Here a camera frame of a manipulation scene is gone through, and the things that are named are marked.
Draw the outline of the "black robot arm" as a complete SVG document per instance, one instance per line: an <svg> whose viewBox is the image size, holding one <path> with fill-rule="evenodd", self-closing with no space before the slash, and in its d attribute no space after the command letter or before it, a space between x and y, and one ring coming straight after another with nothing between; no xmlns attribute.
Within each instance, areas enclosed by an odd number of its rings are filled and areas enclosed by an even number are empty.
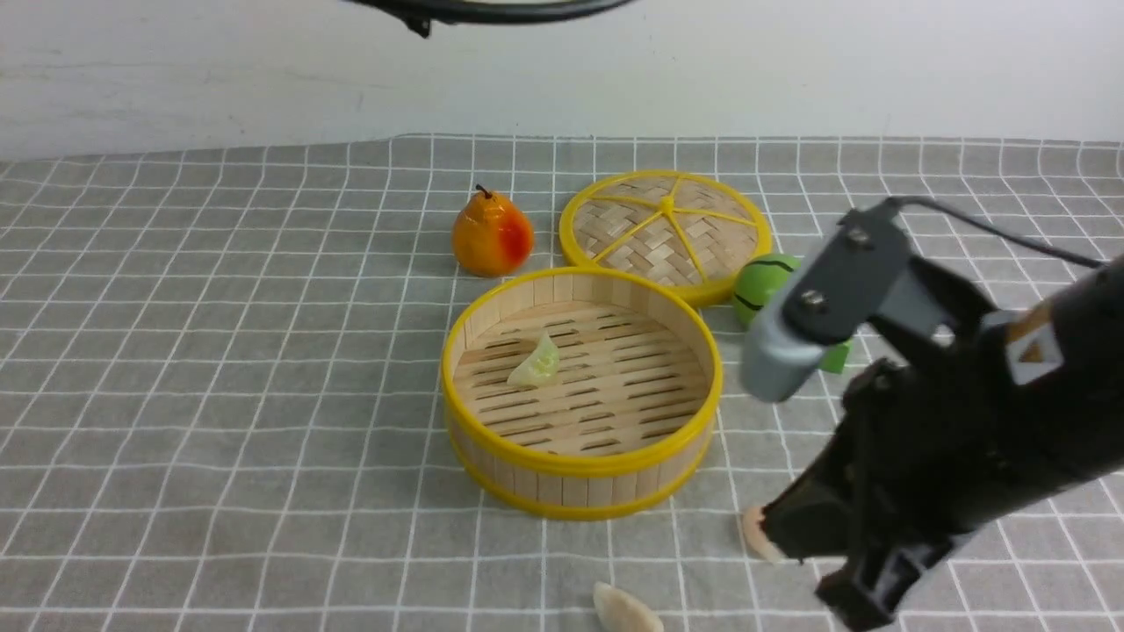
<svg viewBox="0 0 1124 632"><path fill-rule="evenodd" d="M868 324L903 356L847 385L825 449L744 516L767 559L842 557L815 594L851 631L891 624L994 521L1121 469L1120 261L1016 313L914 258L796 316L813 341Z"/></svg>

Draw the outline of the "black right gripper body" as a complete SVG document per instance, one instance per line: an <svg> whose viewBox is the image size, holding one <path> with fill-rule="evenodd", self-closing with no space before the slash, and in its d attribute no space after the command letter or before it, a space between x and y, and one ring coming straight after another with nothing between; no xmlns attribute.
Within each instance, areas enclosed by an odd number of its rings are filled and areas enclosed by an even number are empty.
<svg viewBox="0 0 1124 632"><path fill-rule="evenodd" d="M907 364L851 383L831 441L859 445L864 542L967 535L1121 469L1121 260L1021 313L939 265L910 279L955 338L876 320Z"/></svg>

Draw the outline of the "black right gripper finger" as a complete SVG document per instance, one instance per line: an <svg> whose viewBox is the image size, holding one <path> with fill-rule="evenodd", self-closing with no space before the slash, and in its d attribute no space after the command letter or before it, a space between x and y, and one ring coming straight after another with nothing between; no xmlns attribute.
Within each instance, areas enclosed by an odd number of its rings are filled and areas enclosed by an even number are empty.
<svg viewBox="0 0 1124 632"><path fill-rule="evenodd" d="M847 631L888 628L910 589L952 553L952 538L865 542L818 583L815 596Z"/></svg>
<svg viewBox="0 0 1124 632"><path fill-rule="evenodd" d="M865 553L865 467L856 443L830 443L794 484L765 504L761 532L783 557Z"/></svg>

